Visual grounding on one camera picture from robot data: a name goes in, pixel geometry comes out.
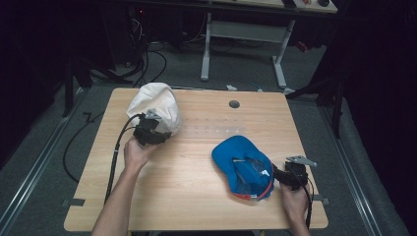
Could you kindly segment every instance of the gray carpet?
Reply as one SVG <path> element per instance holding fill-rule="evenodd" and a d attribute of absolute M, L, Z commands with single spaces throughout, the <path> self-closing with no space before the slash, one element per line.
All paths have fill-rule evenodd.
<path fill-rule="evenodd" d="M 156 49 L 160 46 L 156 44 L 153 47 Z M 282 67 L 291 89 L 299 89 L 308 84 L 325 50 L 325 48 L 319 48 L 303 53 L 297 48 L 287 48 Z M 253 85 L 255 84 L 265 91 L 282 92 L 282 89 L 277 87 L 269 57 L 234 53 L 233 50 L 227 53 L 213 52 L 209 81 L 201 82 L 202 48 L 183 47 L 178 50 L 167 46 L 160 53 L 166 57 L 167 65 L 163 74 L 156 79 L 157 82 L 164 82 L 175 87 L 222 90 L 226 89 L 226 85 L 233 85 L 238 90 L 257 90 L 258 88 Z M 149 70 L 145 79 L 149 82 L 159 73 L 163 65 L 162 57 L 150 52 Z M 119 68 L 118 72 L 122 73 L 125 70 Z M 84 113 L 89 112 L 92 117 L 102 112 L 112 90 L 118 87 L 125 86 L 109 81 L 94 81 L 94 86 L 75 110 L 74 116 L 58 141 L 49 163 L 14 222 L 9 235 L 88 235 L 88 233 L 67 232 L 63 228 L 68 209 L 62 206 L 62 203 L 66 199 L 71 199 L 77 188 L 77 184 L 64 171 L 63 154 L 74 134 L 86 124 L 87 115 Z M 46 145 L 49 136 L 61 121 L 60 116 L 64 111 L 63 98 L 64 92 L 61 89 L 56 94 L 55 103 L 36 119 L 20 148 L 0 171 L 0 212 L 6 210 Z M 319 164 L 313 169 L 316 183 L 321 194 L 329 199 L 329 204 L 325 205 L 328 227 L 312 230 L 312 234 L 368 235 L 346 177 L 343 175 L 337 149 L 320 108 L 316 106 L 310 95 L 289 100 L 289 105 L 307 156 Z M 357 178 L 370 200 L 370 206 L 382 233 L 384 235 L 408 235 L 369 162 L 351 121 L 346 103 L 343 104 L 343 113 L 340 123 L 341 141 Z M 100 119 L 97 119 L 86 126 L 68 149 L 67 166 L 76 178 L 80 178 L 82 174 L 99 123 Z M 288 235 L 288 232 L 268 230 L 266 234 L 268 236 Z"/>

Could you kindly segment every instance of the human hand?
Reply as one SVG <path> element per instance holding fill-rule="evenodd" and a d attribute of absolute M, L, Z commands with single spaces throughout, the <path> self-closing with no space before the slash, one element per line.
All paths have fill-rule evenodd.
<path fill-rule="evenodd" d="M 135 137 L 132 137 L 124 148 L 125 170 L 129 173 L 139 174 L 141 169 L 148 163 L 150 155 L 160 145 L 147 145 L 143 147 Z"/>
<path fill-rule="evenodd" d="M 309 200 L 303 188 L 291 191 L 291 187 L 279 183 L 282 190 L 282 202 L 290 223 L 302 222 L 305 224 L 305 213 Z"/>

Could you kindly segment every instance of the metal rail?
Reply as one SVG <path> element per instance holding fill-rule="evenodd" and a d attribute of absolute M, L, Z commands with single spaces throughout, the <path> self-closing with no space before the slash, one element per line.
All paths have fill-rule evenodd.
<path fill-rule="evenodd" d="M 364 221 L 368 234 L 383 235 L 380 226 L 374 217 L 368 198 L 365 196 L 365 193 L 362 191 L 359 181 L 356 178 L 343 144 L 341 140 L 335 136 L 331 128 L 331 115 L 329 114 L 329 111 L 325 107 L 319 107 L 319 112 L 327 124 L 328 132 L 330 133 L 331 139 L 333 140 L 334 146 L 338 152 L 344 177 L 346 178 L 347 185 L 352 193 L 353 200 L 358 207 L 359 213 L 361 214 L 362 220 Z"/>
<path fill-rule="evenodd" d="M 40 153 L 33 167 L 31 168 L 28 176 L 21 184 L 15 197 L 13 197 L 6 211 L 0 218 L 0 235 L 7 235 L 9 231 L 12 229 L 15 220 L 18 218 L 20 212 L 22 211 L 28 198 L 30 197 L 31 192 L 36 187 L 37 182 L 39 181 L 43 171 L 48 165 L 52 157 L 53 151 L 55 150 L 55 146 L 58 143 L 60 137 L 62 136 L 62 133 L 64 132 L 65 128 L 67 127 L 68 122 L 73 116 L 74 111 L 86 97 L 87 93 L 87 89 L 79 88 L 79 90 L 77 91 L 76 104 L 74 108 L 71 110 L 67 117 L 62 118 L 58 126 L 55 128 L 54 132 L 49 137 L 49 140 L 47 141 L 45 147 L 43 148 L 42 152 Z"/>

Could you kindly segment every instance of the table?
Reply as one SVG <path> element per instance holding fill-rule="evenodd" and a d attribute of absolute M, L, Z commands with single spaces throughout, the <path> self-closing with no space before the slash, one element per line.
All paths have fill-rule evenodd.
<path fill-rule="evenodd" d="M 64 226 L 91 231 L 100 213 L 116 140 L 128 117 L 136 88 L 112 93 Z M 129 229 L 256 230 L 289 228 L 275 185 L 260 202 L 230 194 L 225 175 L 211 157 L 212 149 L 233 135 L 250 139 L 276 165 L 287 156 L 305 155 L 285 96 L 277 92 L 174 91 L 183 117 L 181 132 L 168 140 L 140 173 L 132 201 Z M 230 100 L 239 102 L 231 108 Z M 122 145 L 130 138 L 127 132 Z M 119 155 L 115 180 L 123 169 Z M 309 176 L 315 185 L 310 168 Z M 324 228 L 328 219 L 321 202 L 313 203 L 311 228 Z"/>
<path fill-rule="evenodd" d="M 282 9 L 284 4 L 277 0 L 210 0 L 210 4 L 226 3 L 234 5 L 247 5 L 253 7 L 265 7 Z M 328 6 L 320 6 L 318 0 L 312 0 L 311 4 L 304 4 L 302 0 L 294 0 L 296 8 L 293 11 L 337 13 L 337 8 L 329 1 Z M 206 43 L 203 56 L 201 80 L 209 79 L 210 39 L 213 36 L 230 37 L 245 40 L 257 40 L 279 43 L 276 55 L 272 56 L 272 64 L 275 69 L 276 79 L 280 88 L 286 88 L 286 81 L 281 68 L 281 60 L 288 44 L 288 40 L 294 28 L 295 20 L 291 19 L 286 27 L 261 26 L 243 23 L 230 23 L 225 21 L 212 21 L 211 13 L 207 15 Z"/>

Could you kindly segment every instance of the hand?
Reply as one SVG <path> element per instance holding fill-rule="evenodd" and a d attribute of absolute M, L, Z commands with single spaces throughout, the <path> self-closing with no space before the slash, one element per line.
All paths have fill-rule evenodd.
<path fill-rule="evenodd" d="M 308 197 L 302 187 L 299 190 L 291 191 L 291 187 L 279 183 L 282 190 L 282 201 L 284 210 L 290 220 L 304 220 L 304 215 L 309 206 Z"/>
<path fill-rule="evenodd" d="M 132 137 L 124 148 L 125 170 L 129 173 L 139 174 L 141 169 L 148 163 L 151 154 L 159 145 L 141 146 L 135 137 Z"/>
<path fill-rule="evenodd" d="M 291 191 L 291 187 L 279 183 L 282 190 L 282 202 L 285 213 L 294 236 L 309 236 L 310 231 L 307 228 L 305 212 L 309 206 L 308 196 L 303 188 Z M 305 186 L 307 192 L 310 191 L 309 185 Z"/>

